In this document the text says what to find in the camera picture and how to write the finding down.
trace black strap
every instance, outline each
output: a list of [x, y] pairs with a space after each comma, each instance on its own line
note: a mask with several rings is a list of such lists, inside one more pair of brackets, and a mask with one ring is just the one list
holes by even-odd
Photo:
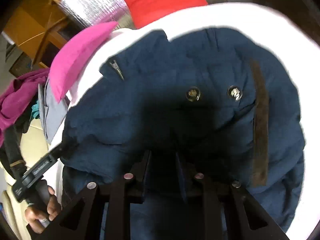
[[250, 67], [256, 88], [256, 113], [253, 121], [252, 185], [257, 187], [265, 186], [268, 178], [269, 95], [259, 63], [251, 60]]
[[4, 147], [7, 153], [10, 168], [14, 175], [14, 179], [21, 178], [27, 171], [25, 161], [22, 158], [19, 147], [18, 136], [15, 126], [12, 125], [4, 132]]
[[5, 151], [4, 144], [0, 147], [0, 162], [4, 169], [9, 173], [11, 177], [14, 178], [13, 172], [10, 169], [10, 163], [8, 161], [7, 152]]

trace white fabric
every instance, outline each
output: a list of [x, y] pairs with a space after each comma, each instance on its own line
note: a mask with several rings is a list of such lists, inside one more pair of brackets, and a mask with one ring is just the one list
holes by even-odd
[[[306, 139], [305, 175], [300, 202], [287, 236], [291, 240], [306, 240], [320, 219], [320, 155], [317, 131], [320, 127], [317, 98], [320, 48], [284, 15], [255, 4], [224, 3], [181, 10], [139, 30], [115, 31], [112, 39], [95, 53], [78, 82], [71, 88], [70, 107], [75, 106], [84, 93], [102, 77], [99, 68], [108, 57], [129, 47], [150, 31], [163, 29], [168, 39], [172, 40], [208, 27], [236, 29], [271, 51], [282, 62], [299, 90], [301, 124]], [[52, 146], [61, 141], [63, 125], [59, 128]]]

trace finger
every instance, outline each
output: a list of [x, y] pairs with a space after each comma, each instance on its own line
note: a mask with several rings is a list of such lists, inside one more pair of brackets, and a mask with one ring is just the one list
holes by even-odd
[[50, 197], [50, 200], [47, 206], [47, 212], [49, 215], [54, 215], [55, 213], [59, 214], [61, 212], [61, 206], [58, 203], [57, 197], [55, 195], [51, 195]]
[[46, 219], [46, 215], [35, 209], [34, 207], [30, 206], [25, 210], [25, 217], [28, 224], [31, 226], [32, 230], [36, 233], [42, 233], [44, 227], [39, 222], [39, 219]]
[[55, 191], [52, 187], [48, 186], [48, 190], [49, 190], [49, 193], [50, 195], [54, 195], [55, 194]]
[[29, 225], [31, 229], [37, 234], [41, 234], [44, 230], [44, 226], [38, 220], [29, 223]]
[[49, 216], [49, 220], [53, 221], [58, 216], [58, 212], [54, 212], [52, 215]]

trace magenta cloth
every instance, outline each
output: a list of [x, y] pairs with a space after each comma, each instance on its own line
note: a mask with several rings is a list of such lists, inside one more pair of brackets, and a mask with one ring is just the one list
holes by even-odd
[[74, 36], [55, 56], [49, 82], [57, 102], [65, 97], [96, 49], [109, 37], [117, 22], [100, 23]]
[[13, 80], [0, 96], [0, 146], [4, 131], [13, 125], [38, 93], [38, 84], [44, 85], [49, 69], [40, 69]]

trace teal cloth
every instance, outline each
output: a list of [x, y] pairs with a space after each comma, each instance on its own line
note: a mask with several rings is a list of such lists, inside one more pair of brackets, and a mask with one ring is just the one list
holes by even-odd
[[33, 119], [39, 119], [39, 118], [40, 118], [39, 100], [37, 100], [37, 102], [32, 106], [30, 122], [31, 122]]

